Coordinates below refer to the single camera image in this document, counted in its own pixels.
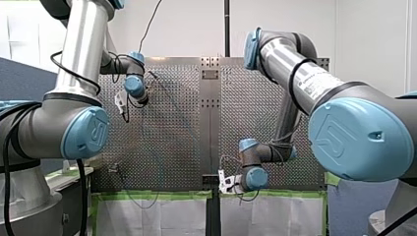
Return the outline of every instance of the green tape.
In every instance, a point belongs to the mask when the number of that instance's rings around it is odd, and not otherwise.
[[[92,236],[97,234],[97,212],[98,212],[98,197],[93,194],[91,195],[91,220],[92,220]]]
[[[163,201],[184,201],[184,200],[206,200],[211,198],[211,192],[157,192],[153,191],[122,191],[115,193],[94,194],[99,201],[116,200],[153,200],[154,198]]]
[[[244,198],[252,198],[257,192],[246,193]],[[259,196],[264,197],[286,197],[303,199],[323,199],[327,195],[326,191],[289,191],[289,190],[261,190]],[[237,198],[235,195],[220,195],[221,198]]]
[[[330,172],[326,173],[326,184],[328,185],[333,185],[333,186],[338,186],[340,182],[340,178],[331,174]]]

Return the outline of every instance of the robotic arm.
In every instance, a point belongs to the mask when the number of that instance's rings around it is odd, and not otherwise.
[[[50,193],[40,160],[80,160],[102,151],[109,119],[97,98],[99,74],[127,74],[128,99],[142,105],[148,102],[142,54],[111,57],[104,46],[106,39],[111,41],[106,38],[107,22],[123,7],[122,1],[41,3],[63,22],[67,35],[61,61],[55,61],[60,68],[56,87],[41,103],[0,101],[0,182],[5,183],[0,235],[62,235],[61,196]]]
[[[248,35],[245,67],[259,70],[287,95],[272,142],[240,142],[242,176],[230,181],[219,172],[223,193],[265,188],[268,175],[261,164],[295,156],[291,136],[299,111],[310,117],[308,138],[316,159],[336,176],[368,182],[417,177],[417,100],[411,99],[416,97],[392,98],[361,82],[343,82],[313,58],[314,45],[302,34],[257,29]]]

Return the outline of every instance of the black cable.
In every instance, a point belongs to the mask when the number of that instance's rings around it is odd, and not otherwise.
[[[88,193],[87,178],[86,178],[86,172],[84,170],[83,161],[81,159],[77,159],[77,165],[79,167],[79,172],[80,172],[81,198],[82,198],[82,217],[81,217],[80,236],[85,236],[87,233],[89,193]]]
[[[224,0],[224,54],[230,57],[230,0]]]
[[[157,4],[156,4],[155,9],[153,10],[153,14],[152,14],[152,17],[150,18],[150,21],[149,21],[149,23],[148,23],[147,30],[145,31],[144,37],[142,37],[141,44],[140,44],[140,46],[139,46],[139,52],[141,52],[141,51],[142,51],[142,44],[144,43],[144,40],[145,40],[145,38],[146,38],[146,37],[147,37],[147,35],[148,35],[150,25],[151,25],[151,23],[152,23],[152,21],[153,21],[153,18],[154,18],[154,17],[155,17],[155,15],[156,15],[156,11],[157,11],[157,9],[159,8],[159,5],[160,5],[160,3],[161,3],[161,2],[162,2],[162,0],[159,0],[159,1],[157,2]]]
[[[90,79],[87,79],[83,76],[80,76],[79,74],[77,74],[77,73],[71,71],[70,69],[64,67],[61,63],[59,63],[57,60],[55,60],[55,57],[58,56],[58,55],[61,55],[61,54],[62,54],[62,51],[59,51],[59,52],[55,52],[54,54],[52,54],[50,56],[50,59],[53,62],[53,64],[55,64],[57,67],[64,70],[66,73],[70,74],[71,76],[75,77],[76,79],[82,80],[82,81],[87,82],[87,83],[93,85],[94,87],[96,87],[97,88],[96,95],[99,95],[100,92],[101,92],[101,86],[98,83],[96,83],[96,82],[94,82]]]
[[[396,229],[399,225],[401,225],[402,223],[404,223],[405,221],[407,221],[408,219],[410,219],[411,217],[413,217],[416,214],[417,214],[417,207],[415,207],[414,209],[410,210],[405,215],[400,217],[398,220],[396,220],[389,227],[384,229],[384,231],[379,233],[377,236],[386,236],[386,235],[388,235],[390,232],[392,232],[394,229]]]
[[[298,103],[297,97],[295,97],[295,94],[294,94],[294,79],[295,79],[295,74],[297,73],[298,69],[300,69],[300,67],[304,65],[305,63],[309,63],[309,62],[313,62],[316,64],[316,61],[310,58],[306,58],[302,60],[297,65],[295,65],[294,69],[292,69],[291,75],[289,76],[289,80],[288,80],[288,92],[291,95],[292,102],[294,102],[295,106],[297,106],[297,108],[300,111],[302,111],[304,114],[307,114],[307,112],[303,109],[303,107],[301,107],[300,103]]]
[[[129,112],[129,94],[126,92],[126,113],[122,113],[123,120],[128,124],[130,122],[130,112]]]
[[[11,192],[11,179],[10,179],[10,163],[9,163],[9,144],[12,138],[14,131],[19,127],[22,120],[33,110],[40,107],[40,103],[24,103],[15,107],[12,107],[0,115],[0,121],[6,118],[11,113],[24,109],[25,112],[21,113],[19,118],[13,123],[9,133],[6,135],[3,143],[3,164],[4,164],[4,176],[5,176],[5,193],[4,193],[4,205],[3,205],[3,214],[4,214],[4,225],[6,232],[9,236],[15,236],[10,222],[10,192]]]

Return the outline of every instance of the metal frame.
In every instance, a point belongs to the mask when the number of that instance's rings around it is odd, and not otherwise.
[[[328,59],[320,59],[318,60],[318,64],[321,66],[326,66],[328,64]],[[224,91],[224,87],[227,86],[229,78],[238,77],[242,79],[242,83],[245,83],[245,78],[255,78],[256,81],[254,84],[250,84],[250,88],[253,92],[248,93],[248,95],[252,96],[263,96],[265,92],[273,92],[276,96],[282,96],[283,95],[283,89],[279,88],[278,86],[274,84],[268,84],[268,80],[265,80],[265,78],[259,74],[258,72],[249,72],[244,70],[242,65],[242,58],[217,58],[217,57],[203,57],[203,58],[147,58],[146,64],[148,67],[148,70],[155,70],[156,73],[165,73],[164,76],[172,76],[172,78],[169,78],[170,81],[175,83],[184,83],[186,81],[190,81],[193,84],[193,88],[188,88],[188,85],[179,85],[179,89],[177,90],[180,93],[188,93],[190,90],[192,90],[194,93],[191,96],[187,96],[188,94],[178,94],[178,97],[182,98],[190,98],[187,99],[187,101],[183,101],[181,103],[182,107],[185,107],[184,109],[188,110],[187,115],[198,114],[197,119],[198,120],[198,127],[195,127],[196,130],[198,130],[198,140],[199,140],[199,146],[198,146],[198,153],[199,156],[195,156],[195,158],[199,159],[199,162],[195,162],[195,164],[200,165],[200,170],[195,171],[192,170],[194,168],[193,166],[187,166],[188,160],[190,158],[177,158],[177,159],[170,159],[169,161],[164,161],[164,171],[169,172],[169,176],[174,177],[176,174],[182,175],[177,180],[185,180],[185,178],[189,178],[190,180],[193,179],[193,186],[192,187],[185,187],[187,185],[183,185],[181,187],[181,183],[178,182],[170,182],[171,184],[178,184],[177,187],[175,186],[169,186],[164,185],[163,188],[159,188],[162,191],[189,191],[189,190],[202,190],[202,189],[212,189],[212,186],[215,186],[216,181],[216,171],[218,169],[218,163],[219,163],[219,157],[222,154],[236,154],[237,153],[237,146],[238,146],[238,140],[232,140],[231,145],[229,145],[228,153],[221,153],[222,152],[222,143],[223,139],[221,135],[229,135],[230,132],[234,132],[233,129],[230,130],[224,129],[224,127],[221,127],[223,116],[229,115],[229,113],[233,112],[228,111],[227,107],[224,107],[226,104],[226,100],[224,100],[226,94],[221,94],[222,91]],[[149,75],[146,76],[146,79],[149,81],[151,80],[151,77]],[[133,117],[132,124],[124,124],[122,119],[120,118],[120,115],[117,113],[117,108],[115,108],[113,104],[113,96],[115,94],[116,89],[122,88],[122,83],[119,82],[117,85],[111,84],[111,79],[107,77],[101,78],[101,84],[103,85],[103,98],[101,99],[104,101],[104,106],[107,108],[107,110],[110,113],[110,116],[113,120],[111,120],[112,127],[114,127],[113,135],[119,134],[118,137],[121,136],[129,136],[131,133],[130,129],[137,129],[138,123],[137,120],[140,120],[142,118],[142,114],[140,111],[134,110],[131,112],[131,116]],[[268,97],[261,97],[264,101],[267,101]],[[257,114],[259,116],[265,116],[266,111],[270,113],[269,115],[269,122],[263,124],[262,127],[264,129],[257,131],[259,132],[266,132],[268,133],[268,139],[272,137],[272,135],[269,135],[269,133],[273,133],[273,130],[275,128],[275,121],[276,114],[278,113],[279,106],[278,104],[276,107],[274,106],[263,106],[262,104],[257,104],[257,107],[252,107],[251,105],[248,105],[246,108],[248,110],[243,111],[243,113],[247,113],[247,115],[250,114]],[[145,116],[146,119],[153,119],[152,116]],[[306,120],[304,119],[302,123],[302,128],[306,130]],[[184,129],[184,127],[178,126],[176,127],[178,131],[179,129]],[[180,136],[187,135],[185,132],[178,133],[178,139],[181,139]],[[251,132],[247,133],[247,135],[254,137],[256,134],[252,134]],[[127,140],[126,144],[119,143],[117,147],[113,146],[112,142],[115,142],[115,140],[112,140],[112,136],[110,135],[110,141],[109,146],[107,150],[104,152],[104,160],[103,160],[103,168],[96,171],[96,173],[93,175],[93,185],[92,190],[94,192],[107,192],[107,191],[119,191],[123,188],[126,189],[152,189],[155,188],[155,180],[153,179],[151,183],[148,183],[146,185],[139,184],[138,181],[141,183],[144,183],[146,181],[149,181],[149,175],[144,175],[144,171],[150,171],[152,172],[154,168],[154,164],[151,164],[154,160],[149,160],[149,157],[146,156],[144,161],[138,161],[134,159],[132,156],[129,155],[129,151],[131,150],[123,150],[123,145],[135,145],[140,147],[141,145],[144,145],[144,141],[138,140],[141,143],[132,143],[133,141]],[[160,145],[166,145],[162,144],[163,141],[156,140],[157,138],[153,136],[153,149],[155,151],[158,151],[159,148],[161,148]],[[284,167],[277,167],[276,165],[270,165],[267,164],[267,170],[271,172],[272,175],[272,185],[271,187],[274,189],[290,189],[290,190],[322,190],[325,187],[325,178],[324,178],[324,170],[320,167],[320,165],[317,163],[317,161],[313,158],[313,155],[311,154],[308,141],[305,138],[305,135],[303,135],[302,138],[298,138],[298,140],[302,140],[302,147],[299,148],[299,151],[302,154],[308,153],[308,156],[304,157],[307,158],[306,161],[297,162],[298,164],[306,164],[306,165],[312,165],[317,167],[317,169],[312,169],[312,172],[309,172],[309,170],[306,167],[306,170],[302,171],[303,178],[295,178],[292,182],[286,182],[286,184],[282,184],[282,170],[285,170]],[[269,140],[266,140],[266,138],[260,139],[261,142],[268,142]],[[167,155],[167,150],[164,151],[162,155]],[[108,171],[111,171],[112,164],[122,162],[122,160],[125,160],[125,158],[131,158],[133,159],[132,163],[130,163],[129,166],[123,166],[121,165],[120,168],[123,170],[123,168],[129,167],[129,176],[127,177],[130,179],[127,185],[123,185],[120,180],[118,180],[119,177],[115,176],[112,173],[108,173]],[[185,166],[185,172],[178,172],[177,166]],[[291,169],[288,169],[288,171],[297,170],[300,168],[300,166],[294,166],[294,164],[288,164]],[[229,167],[229,172],[227,174],[233,174],[230,172],[230,170],[234,170],[235,166]],[[205,186],[202,179],[203,176],[205,176],[205,184],[208,184],[208,186]],[[315,179],[317,180],[316,184],[310,184],[310,185],[303,185],[301,183],[305,179]]]

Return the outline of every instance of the gray partition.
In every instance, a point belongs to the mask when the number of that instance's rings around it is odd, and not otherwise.
[[[55,86],[56,74],[0,58],[0,100],[42,101]],[[42,160],[43,173],[62,168],[62,160]]]
[[[328,60],[320,61],[328,65]],[[147,58],[147,70],[159,80],[146,74],[149,105],[131,107],[129,124],[113,104],[122,81],[113,84],[111,77],[101,77],[100,100],[111,128],[92,190],[201,190],[202,175],[216,173],[220,156],[237,156],[240,139],[269,142],[285,91],[242,65],[242,58]],[[295,139],[299,157],[283,166],[266,165],[273,189],[325,188],[324,170],[307,140],[306,120]],[[236,165],[225,165],[234,174]]]

